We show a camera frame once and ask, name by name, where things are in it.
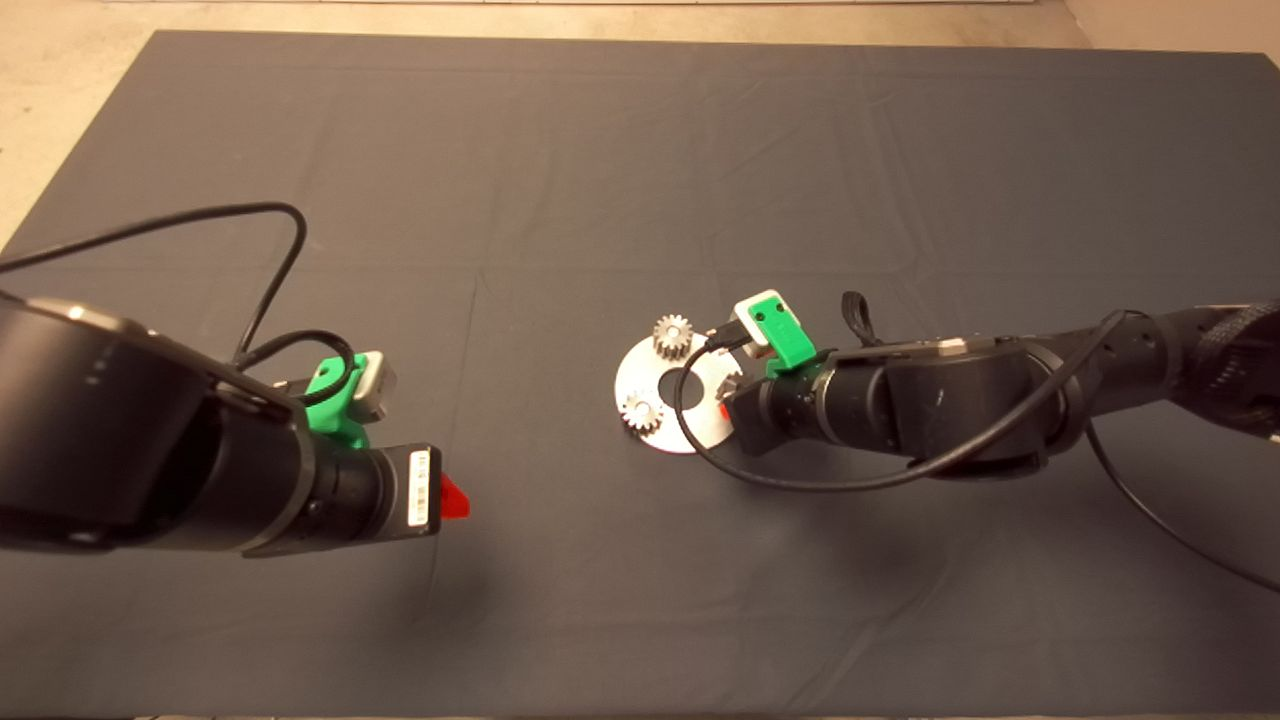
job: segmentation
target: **black cable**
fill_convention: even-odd
[[[844,315],[845,324],[858,336],[863,347],[884,345],[884,341],[876,336],[876,327],[872,325],[872,310],[867,304],[865,295],[855,290],[845,291],[840,297],[840,314]]]
[[[294,331],[292,333],[284,333],[279,337],[273,337],[253,350],[242,352],[232,363],[232,366],[243,373],[253,365],[257,365],[282,350],[300,342],[319,342],[320,345],[324,345],[337,352],[338,356],[342,357],[342,374],[338,375],[337,380],[317,391],[302,395],[297,400],[302,402],[302,405],[310,406],[316,405],[317,402],[324,402],[325,400],[338,395],[338,391],[346,387],[347,382],[351,379],[351,374],[356,372],[356,352],[351,348],[351,343],[337,333],[332,333],[329,331]]]
[[[58,258],[65,258],[67,255],[74,255],[102,245],[109,245],[120,240],[177,225],[223,218],[236,218],[239,215],[256,215],[262,213],[283,213],[288,215],[293,219],[296,232],[293,234],[293,243],[289,246],[289,251],[284,255],[279,268],[275,270],[275,275],[271,277],[271,282],[268,283],[266,291],[262,292],[262,297],[257,301],[257,306],[253,309],[253,314],[250,316],[248,324],[244,327],[244,332],[241,333],[239,342],[236,345],[236,355],[238,356],[239,354],[246,352],[248,346],[253,342],[253,336],[257,334],[257,328],[262,324],[262,318],[266,315],[266,310],[271,306],[271,301],[275,300],[275,295],[284,283],[284,278],[289,274],[289,270],[293,269],[293,261],[297,260],[298,254],[302,252],[302,245],[307,240],[306,218],[302,215],[301,210],[288,202],[244,202],[241,205],[214,205],[210,208],[183,210],[172,215],[163,215],[150,220],[128,224],[86,240],[64,242],[61,245],[28,252],[27,255],[22,255],[19,258],[0,260],[0,273],[29,268],[31,265],[47,263],[49,260],[56,260]]]
[[[1098,432],[1093,428],[1093,423],[1087,423],[1084,425],[1084,436],[1089,438],[1089,447],[1093,448],[1093,455],[1097,456],[1098,464],[1102,465],[1103,470],[1106,470],[1107,477],[1111,478],[1111,483],[1116,486],[1116,489],[1119,489],[1120,493],[1125,496],[1125,500],[1128,500],[1134,507],[1137,507],[1139,512],[1146,515],[1148,520],[1151,520],[1152,523],[1156,524],[1157,528],[1164,530],[1165,534],[1178,541],[1178,544],[1185,547],[1187,550],[1194,552],[1196,555],[1199,555],[1204,560],[1208,560],[1213,565],[1217,565],[1220,569],[1226,570],[1228,573],[1235,575],[1236,578],[1248,580],[1258,585],[1260,588],[1268,589],[1274,593],[1280,593],[1280,582],[1253,573],[1252,570],[1245,570],[1244,568],[1240,568],[1239,565],[1235,565],[1234,562],[1230,562],[1228,560],[1222,560],[1221,557],[1211,553],[1210,551],[1187,539],[1181,533],[1174,529],[1172,525],[1170,525],[1169,523],[1165,521],[1164,518],[1157,515],[1156,511],[1152,510],[1146,502],[1143,502],[1142,498],[1139,498],[1133,492],[1133,489],[1130,489],[1129,486],[1125,484],[1124,479],[1120,478],[1120,471],[1111,462],[1111,457],[1107,456],[1107,451],[1103,450],[1102,439],[1098,437]]]
[[[792,492],[858,492],[901,486],[934,475],[947,468],[951,468],[952,465],[956,465],[957,462],[963,462],[969,456],[980,451],[992,442],[996,442],[1004,437],[1005,433],[1014,429],[1014,427],[1036,411],[1042,402],[1057,395],[1057,392],[1071,380],[1071,377],[1075,375],[1080,366],[1083,366],[1084,363],[1087,363],[1089,357],[1093,356],[1100,347],[1102,347],[1102,343],[1106,341],[1107,336],[1111,334],[1111,331],[1114,331],[1116,325],[1119,325],[1129,314],[1130,311],[1128,310],[1116,310],[1103,318],[1102,323],[1098,324],[1098,328],[1093,331],[1093,334],[1091,334],[1088,340],[1085,340],[1084,343],[1075,350],[1075,352],[1059,365],[1056,370],[1050,373],[1044,382],[1037,386],[1036,389],[1028,393],[1027,397],[1024,397],[1002,418],[992,423],[986,430],[978,433],[969,441],[957,445],[947,452],[943,452],[942,455],[896,473],[841,482],[791,480],[783,478],[771,478],[768,475],[759,475],[756,473],[751,473],[750,470],[744,470],[713,454],[710,448],[694,437],[694,433],[689,429],[689,421],[685,419],[684,413],[685,380],[687,380],[689,375],[692,373],[694,364],[696,364],[698,360],[712,348],[708,345],[704,345],[694,351],[694,354],[689,356],[689,360],[685,361],[685,366],[681,369],[680,374],[676,375],[676,397],[673,398],[676,421],[680,423],[680,430],[685,434],[685,439],[689,441],[689,445],[694,447],[694,451],[698,452],[703,460],[707,460],[719,470],[748,483]]]

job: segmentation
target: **metal gear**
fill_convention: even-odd
[[[716,400],[724,400],[726,397],[737,392],[742,386],[746,384],[746,375],[742,373],[732,373],[730,377],[724,378],[724,382],[716,388]]]
[[[689,355],[694,345],[694,325],[684,315],[663,315],[653,327],[653,348],[667,360]]]
[[[662,409],[657,401],[640,393],[631,393],[622,404],[622,421],[631,432],[646,436],[662,425]]]

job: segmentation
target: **metal disk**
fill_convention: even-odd
[[[692,352],[705,343],[707,336],[694,333],[689,351]],[[645,337],[627,352],[622,364],[618,365],[618,374],[613,380],[613,400],[617,404],[618,414],[625,418],[628,410],[628,398],[646,398],[662,418],[657,428],[640,434],[639,438],[664,452],[689,455],[694,448],[680,432],[676,410],[663,402],[658,395],[658,380],[662,379],[662,375],[684,365],[684,360],[663,357],[654,347],[654,338]],[[694,437],[707,447],[716,447],[733,432],[733,425],[721,414],[716,391],[726,379],[741,372],[742,368],[733,359],[733,355],[724,351],[704,355],[694,365],[694,374],[703,383],[703,400],[698,405],[685,409],[685,420],[689,421],[689,429],[692,430]]]

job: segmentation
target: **table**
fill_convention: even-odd
[[[904,338],[1274,297],[1277,127],[1261,55],[157,33],[9,251],[298,204],[261,337],[384,350],[375,442],[442,446],[475,515],[270,561],[0,553],[0,715],[1280,711],[1280,601],[1084,448],[787,496],[634,442],[611,389],[658,315],[707,328],[765,287],[842,346],[846,288]],[[288,232],[191,227],[5,287],[221,356]],[[1101,430],[1189,534],[1280,574],[1275,447],[1171,406]]]

